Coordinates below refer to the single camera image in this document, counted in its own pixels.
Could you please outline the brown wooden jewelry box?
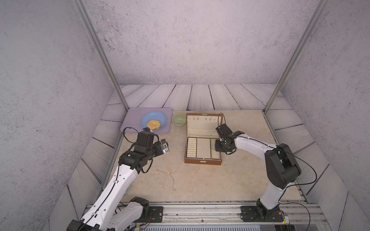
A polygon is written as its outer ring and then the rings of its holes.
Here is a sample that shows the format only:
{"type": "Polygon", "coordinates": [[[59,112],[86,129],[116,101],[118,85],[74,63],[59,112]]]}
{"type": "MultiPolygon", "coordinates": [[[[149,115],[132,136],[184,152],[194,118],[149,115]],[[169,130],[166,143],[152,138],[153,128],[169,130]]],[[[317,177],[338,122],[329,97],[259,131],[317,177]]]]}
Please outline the brown wooden jewelry box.
{"type": "Polygon", "coordinates": [[[223,124],[223,114],[187,113],[187,141],[184,161],[187,164],[221,165],[221,153],[216,151],[219,139],[216,128],[223,124]]]}

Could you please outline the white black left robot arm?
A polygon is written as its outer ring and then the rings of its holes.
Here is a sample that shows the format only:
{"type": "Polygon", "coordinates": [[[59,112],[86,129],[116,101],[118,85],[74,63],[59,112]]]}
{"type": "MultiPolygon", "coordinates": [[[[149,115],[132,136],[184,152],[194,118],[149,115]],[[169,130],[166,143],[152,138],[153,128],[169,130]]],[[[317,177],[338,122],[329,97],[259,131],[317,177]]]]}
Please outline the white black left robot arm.
{"type": "Polygon", "coordinates": [[[152,165],[153,158],[169,152],[165,139],[145,128],[137,135],[136,142],[124,152],[118,166],[93,206],[80,220],[72,220],[68,231],[124,231],[133,223],[151,220],[149,201],[134,197],[121,211],[117,211],[125,192],[146,164],[152,165]]]}

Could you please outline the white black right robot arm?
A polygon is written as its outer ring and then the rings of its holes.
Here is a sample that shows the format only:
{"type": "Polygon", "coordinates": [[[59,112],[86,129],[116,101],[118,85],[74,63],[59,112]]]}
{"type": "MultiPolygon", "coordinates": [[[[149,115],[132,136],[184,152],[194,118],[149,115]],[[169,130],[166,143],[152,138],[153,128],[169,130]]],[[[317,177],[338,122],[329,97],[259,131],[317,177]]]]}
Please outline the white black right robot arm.
{"type": "Polygon", "coordinates": [[[269,184],[256,206],[241,209],[242,219],[245,222],[282,220],[278,218],[281,212],[279,201],[289,187],[295,186],[294,182],[302,173],[297,162],[299,158],[284,143],[268,144],[246,136],[241,131],[232,132],[226,124],[218,126],[216,131],[219,135],[215,143],[216,151],[230,155],[239,149],[244,150],[261,158],[266,164],[269,184]]]}

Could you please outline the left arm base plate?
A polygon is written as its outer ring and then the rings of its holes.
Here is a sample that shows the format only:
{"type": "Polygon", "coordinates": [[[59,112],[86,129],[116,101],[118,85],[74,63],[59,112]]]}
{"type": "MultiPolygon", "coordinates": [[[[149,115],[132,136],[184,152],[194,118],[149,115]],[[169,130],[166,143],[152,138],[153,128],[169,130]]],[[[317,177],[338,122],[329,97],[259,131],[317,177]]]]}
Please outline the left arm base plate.
{"type": "Polygon", "coordinates": [[[136,223],[161,223],[163,219],[163,207],[145,206],[141,217],[136,223]]]}

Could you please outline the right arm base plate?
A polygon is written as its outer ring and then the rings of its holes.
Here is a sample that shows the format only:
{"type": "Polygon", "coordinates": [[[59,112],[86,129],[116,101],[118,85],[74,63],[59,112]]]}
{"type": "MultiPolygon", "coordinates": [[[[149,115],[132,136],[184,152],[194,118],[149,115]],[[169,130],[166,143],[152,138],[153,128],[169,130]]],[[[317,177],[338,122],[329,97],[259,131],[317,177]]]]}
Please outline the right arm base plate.
{"type": "Polygon", "coordinates": [[[241,220],[243,222],[283,222],[285,217],[279,206],[268,210],[263,206],[242,206],[241,220]]]}

